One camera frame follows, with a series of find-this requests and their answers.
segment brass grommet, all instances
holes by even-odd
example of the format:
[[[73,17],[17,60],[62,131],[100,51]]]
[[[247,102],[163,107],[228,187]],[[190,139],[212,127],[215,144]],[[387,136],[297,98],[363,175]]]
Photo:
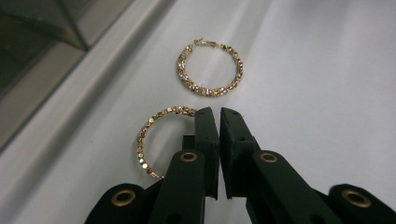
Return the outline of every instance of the brass grommet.
[[[343,198],[353,205],[358,207],[366,208],[371,206],[371,201],[366,196],[360,194],[356,190],[353,189],[344,189],[342,191]]]
[[[113,195],[113,197],[111,197],[111,202],[118,207],[123,207],[123,206],[128,205],[131,202],[133,202],[135,197],[136,197],[136,195],[134,194],[133,190],[122,189],[122,190],[118,191],[117,193],[115,193]]]
[[[268,152],[264,152],[260,155],[262,161],[266,162],[277,162],[277,156]]]
[[[182,161],[196,161],[198,159],[197,154],[192,153],[192,152],[185,152],[183,154],[180,155],[180,159]]]

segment hoop earring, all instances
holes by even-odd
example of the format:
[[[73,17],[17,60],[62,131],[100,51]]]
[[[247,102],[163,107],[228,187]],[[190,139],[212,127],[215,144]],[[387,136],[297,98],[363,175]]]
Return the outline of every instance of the hoop earring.
[[[236,63],[236,74],[233,81],[227,87],[209,89],[206,87],[198,86],[189,78],[185,69],[185,65],[186,65],[186,59],[190,55],[190,53],[192,53],[194,46],[210,46],[213,48],[220,48],[227,51],[228,53],[231,54],[231,56],[233,56],[233,59]],[[244,65],[241,59],[239,58],[239,54],[235,51],[235,49],[231,48],[230,46],[219,44],[213,41],[205,41],[201,38],[195,40],[193,44],[188,45],[186,48],[184,48],[183,52],[180,54],[180,56],[178,56],[177,71],[183,85],[189,88],[194,93],[208,97],[217,97],[228,93],[239,84],[242,75],[244,74]]]
[[[147,132],[149,130],[149,127],[151,127],[154,122],[167,115],[167,114],[180,114],[180,115],[186,115],[189,117],[194,117],[195,116],[195,110],[188,108],[186,106],[173,106],[173,107],[168,107],[160,112],[158,112],[157,114],[153,115],[146,123],[145,125],[143,125],[142,129],[140,130],[139,135],[137,136],[137,149],[136,149],[136,153],[137,153],[137,158],[139,159],[139,163],[140,165],[142,165],[143,169],[146,170],[146,173],[148,175],[151,175],[154,178],[160,178],[163,179],[163,175],[157,175],[154,173],[154,171],[152,170],[152,168],[149,166],[149,164],[147,163],[146,159],[145,159],[145,155],[143,153],[143,147],[144,147],[144,142],[143,139],[146,137]]]

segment white surface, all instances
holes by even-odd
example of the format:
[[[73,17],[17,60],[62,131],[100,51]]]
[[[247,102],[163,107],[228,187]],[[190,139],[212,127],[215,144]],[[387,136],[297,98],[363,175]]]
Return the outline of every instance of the white surface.
[[[162,7],[135,1],[1,155],[1,223],[83,223],[109,188],[150,186],[134,140],[169,105],[211,106],[217,124],[222,106],[237,110],[260,146],[314,189],[349,183],[396,209],[396,2],[178,1],[139,35]],[[245,64],[241,84],[220,98],[192,94],[177,77],[177,56],[200,37],[232,46]],[[217,87],[234,64],[200,48],[187,70]],[[182,134],[192,119],[164,119],[148,134],[159,173]],[[245,200],[224,194],[220,182],[205,223],[249,223]]]

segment screw hole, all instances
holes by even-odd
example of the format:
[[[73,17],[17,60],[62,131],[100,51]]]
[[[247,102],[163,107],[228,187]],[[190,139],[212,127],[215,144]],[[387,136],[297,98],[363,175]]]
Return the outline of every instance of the screw hole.
[[[277,162],[277,156],[267,152],[262,153],[260,158],[266,162]]]
[[[311,222],[314,224],[325,224],[326,222],[324,221],[323,217],[319,215],[312,215],[311,216]]]
[[[134,194],[133,190],[123,189],[111,197],[111,202],[118,207],[122,207],[130,204],[134,200],[135,196],[136,195]]]
[[[341,194],[347,202],[358,207],[365,208],[371,206],[370,199],[353,189],[344,189]]]
[[[181,215],[179,213],[172,213],[166,217],[166,223],[177,224],[181,222]]]
[[[196,161],[198,158],[197,154],[192,152],[185,152],[181,154],[180,159],[182,161]]]

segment gold hoop earring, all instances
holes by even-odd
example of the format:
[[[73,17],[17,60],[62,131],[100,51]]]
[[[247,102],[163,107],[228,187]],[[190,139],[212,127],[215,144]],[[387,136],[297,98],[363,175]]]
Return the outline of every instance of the gold hoop earring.
[[[213,48],[223,49],[230,53],[231,56],[233,56],[233,59],[236,63],[236,74],[233,81],[227,87],[209,89],[206,87],[198,86],[189,78],[185,69],[185,65],[186,59],[190,55],[190,53],[192,53],[194,46],[210,46]],[[205,41],[201,38],[195,40],[193,44],[188,45],[186,48],[183,49],[183,52],[180,54],[180,56],[178,56],[177,59],[177,71],[183,85],[189,88],[194,93],[208,97],[217,97],[228,93],[239,84],[242,75],[244,74],[244,65],[235,49],[231,48],[230,46],[219,44],[213,41]]]
[[[168,107],[160,112],[158,112],[157,114],[153,115],[146,123],[145,125],[143,125],[142,129],[140,130],[139,135],[137,136],[137,149],[136,149],[136,153],[137,153],[137,158],[139,159],[139,163],[140,165],[142,165],[143,169],[146,171],[147,174],[151,175],[154,178],[160,178],[163,179],[163,175],[157,175],[154,173],[154,171],[152,170],[152,168],[149,166],[149,164],[147,163],[146,159],[145,159],[145,155],[143,152],[143,148],[144,148],[144,138],[147,135],[147,132],[149,130],[149,127],[151,127],[154,122],[167,115],[167,114],[180,114],[180,115],[185,115],[185,116],[189,116],[189,117],[194,117],[195,116],[195,110],[188,108],[186,106],[173,106],[173,107]]]

